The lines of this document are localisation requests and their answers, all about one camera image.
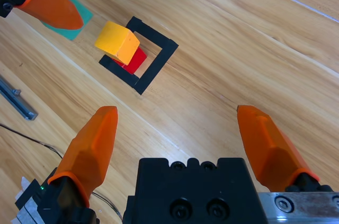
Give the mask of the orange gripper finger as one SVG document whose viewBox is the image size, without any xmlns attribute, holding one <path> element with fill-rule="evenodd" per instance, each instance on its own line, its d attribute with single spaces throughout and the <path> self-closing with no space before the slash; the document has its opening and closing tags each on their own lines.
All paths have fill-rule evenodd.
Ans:
<svg viewBox="0 0 339 224">
<path fill-rule="evenodd" d="M 13 6 L 56 29 L 84 26 L 81 10 L 73 0 L 13 0 Z"/>
<path fill-rule="evenodd" d="M 331 192 L 320 185 L 291 140 L 271 117 L 250 105 L 237 108 L 239 132 L 256 179 L 270 192 Z"/>
<path fill-rule="evenodd" d="M 115 106 L 103 106 L 71 141 L 40 203 L 44 223 L 99 223 L 89 199 L 105 179 L 118 124 Z"/>
</svg>

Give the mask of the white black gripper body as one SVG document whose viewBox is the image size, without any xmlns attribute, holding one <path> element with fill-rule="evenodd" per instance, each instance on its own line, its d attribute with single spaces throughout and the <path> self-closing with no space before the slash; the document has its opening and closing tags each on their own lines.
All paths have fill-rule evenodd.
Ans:
<svg viewBox="0 0 339 224">
<path fill-rule="evenodd" d="M 13 0 L 0 0 L 0 16 L 6 18 L 13 9 Z"/>
</svg>

